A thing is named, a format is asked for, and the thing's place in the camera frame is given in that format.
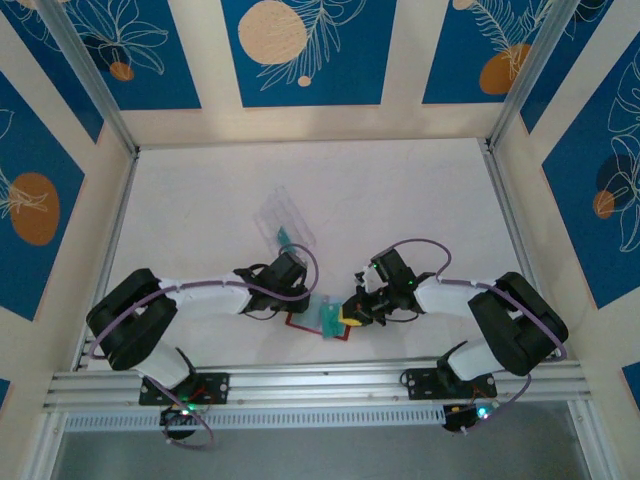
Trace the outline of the aluminium frame leg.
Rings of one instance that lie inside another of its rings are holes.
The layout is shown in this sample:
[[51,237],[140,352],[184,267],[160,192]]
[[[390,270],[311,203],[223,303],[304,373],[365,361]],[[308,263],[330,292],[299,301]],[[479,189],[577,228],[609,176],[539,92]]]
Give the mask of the aluminium frame leg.
[[21,480],[51,480],[67,418],[67,413],[58,412],[38,417]]
[[586,402],[569,400],[567,406],[580,444],[581,452],[589,473],[590,480],[600,478],[600,460],[597,445],[594,443],[593,431]]

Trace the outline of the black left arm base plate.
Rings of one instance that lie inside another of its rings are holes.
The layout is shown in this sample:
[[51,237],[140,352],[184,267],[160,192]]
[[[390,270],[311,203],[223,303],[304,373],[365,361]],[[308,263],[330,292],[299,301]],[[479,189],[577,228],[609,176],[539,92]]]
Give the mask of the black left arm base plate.
[[[188,405],[224,405],[227,403],[229,380],[230,375],[226,372],[191,374],[170,392]],[[142,406],[169,406],[173,400],[144,378],[138,403]]]

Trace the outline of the aluminium frame post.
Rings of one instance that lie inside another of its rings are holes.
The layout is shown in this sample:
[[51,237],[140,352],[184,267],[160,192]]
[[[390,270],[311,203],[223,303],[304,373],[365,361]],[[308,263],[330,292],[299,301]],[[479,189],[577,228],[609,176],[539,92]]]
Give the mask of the aluminium frame post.
[[507,94],[500,115],[486,139],[489,153],[496,152],[510,125],[519,115],[579,2],[580,0],[553,0],[549,16],[541,25],[529,54]]
[[112,129],[131,158],[136,160],[138,145],[133,140],[115,99],[63,7],[57,0],[33,1],[38,14],[103,120]]

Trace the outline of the clear plastic bag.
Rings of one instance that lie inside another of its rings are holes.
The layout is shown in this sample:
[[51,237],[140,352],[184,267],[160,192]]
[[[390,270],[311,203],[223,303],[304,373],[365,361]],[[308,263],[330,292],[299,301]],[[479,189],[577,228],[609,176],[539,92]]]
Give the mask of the clear plastic bag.
[[274,255],[282,248],[276,240],[280,227],[288,231],[292,243],[309,249],[316,245],[315,236],[284,187],[277,187],[267,196],[254,215],[254,222],[267,248]]

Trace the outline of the aluminium side rail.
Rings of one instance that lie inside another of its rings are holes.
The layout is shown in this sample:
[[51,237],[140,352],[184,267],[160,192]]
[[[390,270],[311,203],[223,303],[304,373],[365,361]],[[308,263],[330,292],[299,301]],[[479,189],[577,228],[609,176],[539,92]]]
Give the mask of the aluminium side rail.
[[[105,292],[107,290],[108,282],[109,282],[112,268],[113,268],[116,250],[118,247],[121,231],[122,231],[124,220],[126,217],[126,212],[129,204],[131,191],[133,188],[133,183],[134,183],[134,179],[135,179],[135,175],[138,167],[139,157],[140,157],[140,149],[137,149],[131,158],[131,162],[126,175],[124,187],[119,198],[118,208],[113,220],[113,224],[111,226],[110,235],[106,245],[106,250],[105,250],[104,258],[101,264],[101,269],[98,275],[96,288],[95,288],[92,300],[90,302],[90,307],[95,306],[105,296]],[[86,324],[86,317],[83,317],[83,322],[81,325],[81,330],[78,337],[77,345],[70,363],[71,372],[75,372],[80,368],[82,363],[82,358],[84,356],[84,348],[85,348],[86,340],[89,336],[90,336],[90,332],[89,332],[89,327]]]
[[488,310],[481,314],[479,326],[504,368],[523,376],[538,364],[552,361],[555,351],[559,353],[558,360],[566,357],[568,329],[536,290],[504,177],[490,149],[483,145],[481,151],[521,271],[507,272],[495,281],[490,288],[493,299],[481,302]]

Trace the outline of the black controller board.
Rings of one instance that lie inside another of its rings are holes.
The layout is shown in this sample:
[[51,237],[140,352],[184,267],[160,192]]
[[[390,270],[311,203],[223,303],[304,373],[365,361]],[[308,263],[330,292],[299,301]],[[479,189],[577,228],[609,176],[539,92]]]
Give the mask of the black controller board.
[[445,405],[443,428],[452,433],[467,434],[488,420],[497,407],[497,403],[486,402]]
[[197,422],[194,414],[197,410],[188,405],[186,408],[177,404],[170,405],[160,412],[159,425],[168,441],[182,441],[196,432]]

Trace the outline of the aluminium table edge rail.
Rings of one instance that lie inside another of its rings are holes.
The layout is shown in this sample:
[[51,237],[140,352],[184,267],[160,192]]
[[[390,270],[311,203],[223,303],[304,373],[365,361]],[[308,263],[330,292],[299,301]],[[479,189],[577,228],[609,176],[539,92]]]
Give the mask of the aluminium table edge rail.
[[[433,358],[299,365],[223,366],[226,408],[287,408],[407,405],[400,376],[407,369],[434,367]],[[522,401],[592,398],[577,361],[543,363],[531,372]],[[138,409],[141,378],[134,372],[77,371],[53,375],[44,397],[46,412]]]

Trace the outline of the red leather card holder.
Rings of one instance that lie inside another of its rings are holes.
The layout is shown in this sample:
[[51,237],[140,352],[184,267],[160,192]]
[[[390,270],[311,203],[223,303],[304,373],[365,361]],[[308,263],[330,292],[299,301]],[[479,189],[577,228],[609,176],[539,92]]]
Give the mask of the red leather card holder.
[[[309,303],[312,304],[312,311],[307,315],[298,315],[294,313],[289,313],[285,324],[289,327],[305,331],[307,333],[312,333],[322,336],[322,327],[321,327],[321,318],[320,318],[320,308],[324,304],[339,304],[341,307],[341,299],[335,296],[329,295],[314,295],[313,300]],[[350,335],[351,327],[348,327],[342,324],[343,334],[338,338],[328,338],[335,339],[340,341],[347,341]]]

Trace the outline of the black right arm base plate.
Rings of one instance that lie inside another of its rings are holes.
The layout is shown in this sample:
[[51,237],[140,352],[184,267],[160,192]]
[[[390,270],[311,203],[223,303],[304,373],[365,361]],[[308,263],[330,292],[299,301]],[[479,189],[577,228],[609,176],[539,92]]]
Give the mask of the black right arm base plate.
[[405,370],[399,381],[410,400],[472,400],[497,396],[491,374],[466,381],[445,368],[412,368]]

